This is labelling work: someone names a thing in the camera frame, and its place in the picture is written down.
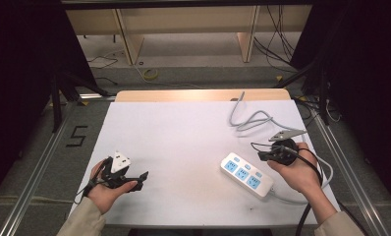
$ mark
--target left hand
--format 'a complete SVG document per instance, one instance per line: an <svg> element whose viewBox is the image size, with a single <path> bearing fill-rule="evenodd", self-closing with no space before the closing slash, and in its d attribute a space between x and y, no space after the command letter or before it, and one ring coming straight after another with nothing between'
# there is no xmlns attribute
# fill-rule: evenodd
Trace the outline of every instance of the left hand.
<svg viewBox="0 0 391 236"><path fill-rule="evenodd" d="M98 162L91 170L90 178L94 176L97 172L98 167L101 165L103 160ZM106 213L113 206L115 201L123 194L128 193L133 189L133 187L138 183L138 181L131 181L125 183L116 189L110 189L102 184L96 185L91 191L88 193L88 198L91 199L94 204L98 207L101 214Z"/></svg>

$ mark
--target white table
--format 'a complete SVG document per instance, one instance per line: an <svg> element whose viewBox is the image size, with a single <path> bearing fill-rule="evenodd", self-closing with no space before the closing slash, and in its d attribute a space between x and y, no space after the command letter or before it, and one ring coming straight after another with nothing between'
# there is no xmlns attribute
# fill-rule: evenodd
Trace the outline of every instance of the white table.
<svg viewBox="0 0 391 236"><path fill-rule="evenodd" d="M293 200L304 197L292 190L266 162L259 160L251 142L267 139L282 128L267 123L236 132L228 118L234 101L114 102L84 174L115 150L129 157L127 177L149 171L140 192L122 196L106 213L107 224L135 228L263 228L297 225L305 205L282 202L268 195L263 201L220 171L220 162L234 152L274 180L274 191ZM304 129L292 100L242 101L235 113L240 122L264 110L283 125ZM309 137L306 142L313 149ZM329 186L324 188L338 208ZM316 224L312 212L306 224Z"/></svg>

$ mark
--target dark backdrop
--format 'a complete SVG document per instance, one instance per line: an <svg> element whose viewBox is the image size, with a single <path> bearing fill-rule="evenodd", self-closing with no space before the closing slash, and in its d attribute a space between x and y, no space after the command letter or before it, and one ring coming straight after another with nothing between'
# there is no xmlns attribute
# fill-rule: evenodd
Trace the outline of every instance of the dark backdrop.
<svg viewBox="0 0 391 236"><path fill-rule="evenodd" d="M391 194L391 1L354 10L327 70L330 94Z"/></svg>
<svg viewBox="0 0 391 236"><path fill-rule="evenodd" d="M50 80L62 69L95 85L65 11L0 0L0 184L49 100Z"/></svg>

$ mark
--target white plug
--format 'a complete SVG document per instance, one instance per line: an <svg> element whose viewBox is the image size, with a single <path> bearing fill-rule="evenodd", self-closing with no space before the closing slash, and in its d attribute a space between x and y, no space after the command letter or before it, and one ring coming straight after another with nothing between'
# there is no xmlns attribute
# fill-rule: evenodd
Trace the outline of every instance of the white plug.
<svg viewBox="0 0 391 236"><path fill-rule="evenodd" d="M120 152L115 151L115 157L113 158L112 169L110 170L110 172L114 174L119 170L130 166L131 164L132 163L130 159L122 155Z"/></svg>
<svg viewBox="0 0 391 236"><path fill-rule="evenodd" d="M226 175L261 200L274 184L271 177L232 152L221 161L220 166Z"/></svg>

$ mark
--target sleeve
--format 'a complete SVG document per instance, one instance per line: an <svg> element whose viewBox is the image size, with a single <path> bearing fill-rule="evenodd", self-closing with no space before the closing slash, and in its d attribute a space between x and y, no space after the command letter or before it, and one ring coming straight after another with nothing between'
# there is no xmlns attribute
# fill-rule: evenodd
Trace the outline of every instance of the sleeve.
<svg viewBox="0 0 391 236"><path fill-rule="evenodd" d="M326 219L315 231L315 236L360 236L363 235L354 221L343 211Z"/></svg>
<svg viewBox="0 0 391 236"><path fill-rule="evenodd" d="M89 198L83 198L61 227L57 236L97 236L100 235L105 223L106 220L94 202Z"/></svg>

